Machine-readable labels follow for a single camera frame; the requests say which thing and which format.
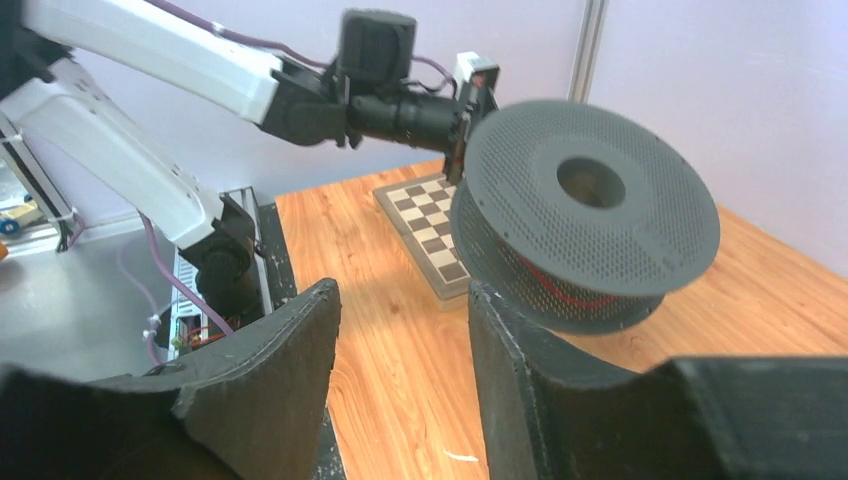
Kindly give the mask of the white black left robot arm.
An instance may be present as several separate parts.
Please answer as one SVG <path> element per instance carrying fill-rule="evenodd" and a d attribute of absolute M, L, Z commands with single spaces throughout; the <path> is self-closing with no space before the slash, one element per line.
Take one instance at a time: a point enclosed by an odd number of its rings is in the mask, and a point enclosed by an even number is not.
<path fill-rule="evenodd" d="M 440 153 L 464 173 L 476 124 L 493 109 L 499 68 L 472 52 L 427 87 L 410 74 L 416 20 L 348 8 L 334 56 L 315 62 L 167 1 L 5 1 L 1 112 L 150 219 L 196 267 L 210 311 L 258 300 L 261 250 L 225 174 L 298 187 L 339 180 L 333 148 L 366 139 Z"/>

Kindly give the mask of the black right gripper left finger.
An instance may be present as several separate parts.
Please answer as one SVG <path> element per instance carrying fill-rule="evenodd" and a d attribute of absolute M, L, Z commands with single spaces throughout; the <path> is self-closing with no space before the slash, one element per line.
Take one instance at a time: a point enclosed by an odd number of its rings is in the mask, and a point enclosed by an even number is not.
<path fill-rule="evenodd" d="M 5 479 L 308 479 L 341 319 L 325 278 L 142 376 L 1 368 Z"/>

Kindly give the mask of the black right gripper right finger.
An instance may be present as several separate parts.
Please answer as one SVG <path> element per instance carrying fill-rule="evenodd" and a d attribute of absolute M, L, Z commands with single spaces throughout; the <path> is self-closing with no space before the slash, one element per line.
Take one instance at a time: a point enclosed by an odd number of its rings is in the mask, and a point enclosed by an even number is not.
<path fill-rule="evenodd" d="M 643 373 L 468 297 L 493 479 L 843 479 L 843 356 L 677 356 Z"/>

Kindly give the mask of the grey perforated cable spool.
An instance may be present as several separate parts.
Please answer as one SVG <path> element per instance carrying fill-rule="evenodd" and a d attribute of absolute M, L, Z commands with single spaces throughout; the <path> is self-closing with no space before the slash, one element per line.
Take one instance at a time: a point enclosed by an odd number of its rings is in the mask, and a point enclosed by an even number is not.
<path fill-rule="evenodd" d="M 694 168 L 617 113 L 532 100 L 471 133 L 451 204 L 472 279 L 577 335 L 628 329 L 713 263 L 721 227 Z"/>

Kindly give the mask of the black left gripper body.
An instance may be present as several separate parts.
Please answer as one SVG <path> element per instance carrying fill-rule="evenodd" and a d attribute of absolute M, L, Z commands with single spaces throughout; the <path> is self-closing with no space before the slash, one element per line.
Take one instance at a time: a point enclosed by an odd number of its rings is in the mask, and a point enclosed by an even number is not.
<path fill-rule="evenodd" d="M 390 96 L 359 95 L 347 108 L 347 139 L 356 147 L 375 138 L 443 155 L 442 174 L 451 185 L 464 176 L 471 132 L 497 109 L 489 86 L 461 88 L 457 99 L 404 90 Z"/>

